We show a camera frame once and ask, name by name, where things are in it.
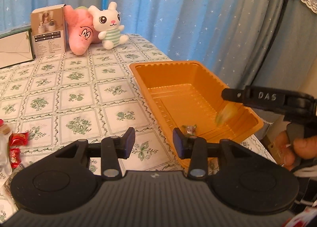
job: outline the red wrapped candy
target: red wrapped candy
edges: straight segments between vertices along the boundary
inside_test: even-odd
[[[28,144],[29,133],[12,133],[9,137],[9,146],[26,146]]]
[[[10,163],[12,169],[17,168],[21,163],[19,148],[10,148]]]

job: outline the floral tablecloth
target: floral tablecloth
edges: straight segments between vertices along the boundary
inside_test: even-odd
[[[1,69],[0,118],[16,133],[30,132],[29,144],[21,147],[23,165],[79,138],[100,142],[132,126],[136,141],[129,159],[120,160],[123,172],[180,170],[129,68],[133,62],[163,60],[170,59],[148,40],[132,34],[130,43],[112,50],[93,45],[81,57],[68,51]],[[243,145],[273,160],[254,136]],[[215,160],[209,166],[210,172],[218,169]],[[90,170],[100,174],[99,158],[91,159]],[[0,169],[0,185],[6,179]],[[0,222],[13,210],[0,194]]]

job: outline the envelope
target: envelope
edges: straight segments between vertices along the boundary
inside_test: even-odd
[[[0,69],[34,60],[30,36],[29,28],[0,35]]]

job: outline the plastic tray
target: plastic tray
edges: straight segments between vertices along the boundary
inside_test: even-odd
[[[237,114],[217,127],[217,112],[230,103],[221,97],[228,86],[197,61],[133,63],[130,68],[174,152],[175,127],[196,124],[196,135],[208,142],[228,138],[240,143],[263,126],[253,110],[235,103]],[[190,160],[179,162],[188,168]]]

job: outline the gray ribbed surface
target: gray ribbed surface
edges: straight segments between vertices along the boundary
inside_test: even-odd
[[[18,211],[4,227],[280,227],[290,212],[252,216],[220,203],[207,184],[190,181],[182,172],[134,172],[105,182],[84,206],[60,215]]]

